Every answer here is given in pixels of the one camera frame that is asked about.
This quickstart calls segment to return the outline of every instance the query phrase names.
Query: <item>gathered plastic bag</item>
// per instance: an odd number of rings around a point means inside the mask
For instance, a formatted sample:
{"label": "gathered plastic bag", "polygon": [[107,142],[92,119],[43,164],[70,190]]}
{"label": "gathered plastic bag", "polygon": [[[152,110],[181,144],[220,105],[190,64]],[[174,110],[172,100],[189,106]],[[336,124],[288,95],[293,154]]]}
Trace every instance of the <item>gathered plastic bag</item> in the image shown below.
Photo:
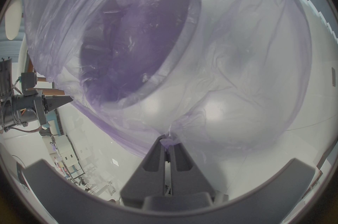
{"label": "gathered plastic bag", "polygon": [[298,0],[25,0],[25,27],[35,69],[139,156],[163,134],[202,161],[266,146],[310,76]]}

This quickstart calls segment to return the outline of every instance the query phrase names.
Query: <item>purple plastic bag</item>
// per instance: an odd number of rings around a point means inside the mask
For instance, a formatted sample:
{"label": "purple plastic bag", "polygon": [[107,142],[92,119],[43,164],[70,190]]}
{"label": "purple plastic bag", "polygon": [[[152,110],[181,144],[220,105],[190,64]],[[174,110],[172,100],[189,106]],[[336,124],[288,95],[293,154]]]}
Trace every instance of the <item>purple plastic bag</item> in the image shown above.
{"label": "purple plastic bag", "polygon": [[262,148],[302,105],[299,0],[25,0],[35,69],[133,154],[163,134],[199,161]]}

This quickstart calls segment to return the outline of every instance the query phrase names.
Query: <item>translucent plastic bag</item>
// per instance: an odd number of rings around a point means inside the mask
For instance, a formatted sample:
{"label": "translucent plastic bag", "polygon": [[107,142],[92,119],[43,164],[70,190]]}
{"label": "translucent plastic bag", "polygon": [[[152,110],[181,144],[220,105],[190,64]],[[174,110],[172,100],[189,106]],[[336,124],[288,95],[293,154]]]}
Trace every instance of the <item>translucent plastic bag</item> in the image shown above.
{"label": "translucent plastic bag", "polygon": [[202,161],[266,146],[310,76],[298,0],[25,0],[25,25],[35,69],[139,156],[163,134]]}

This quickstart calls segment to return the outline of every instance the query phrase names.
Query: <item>trash bag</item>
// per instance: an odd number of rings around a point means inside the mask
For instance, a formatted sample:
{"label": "trash bag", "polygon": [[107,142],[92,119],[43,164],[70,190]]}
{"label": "trash bag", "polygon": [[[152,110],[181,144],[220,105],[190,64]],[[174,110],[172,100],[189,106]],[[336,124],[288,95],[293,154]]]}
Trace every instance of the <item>trash bag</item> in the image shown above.
{"label": "trash bag", "polygon": [[35,69],[141,157],[163,134],[203,161],[263,148],[309,82],[299,0],[25,0],[24,14]]}

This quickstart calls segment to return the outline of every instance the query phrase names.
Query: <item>plastic bag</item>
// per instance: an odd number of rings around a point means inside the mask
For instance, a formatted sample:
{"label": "plastic bag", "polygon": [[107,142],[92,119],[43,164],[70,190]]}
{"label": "plastic bag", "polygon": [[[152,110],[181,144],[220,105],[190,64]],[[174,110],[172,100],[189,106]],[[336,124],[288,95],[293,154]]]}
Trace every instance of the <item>plastic bag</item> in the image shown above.
{"label": "plastic bag", "polygon": [[271,143],[311,68],[298,0],[25,0],[35,69],[130,152],[201,161]]}

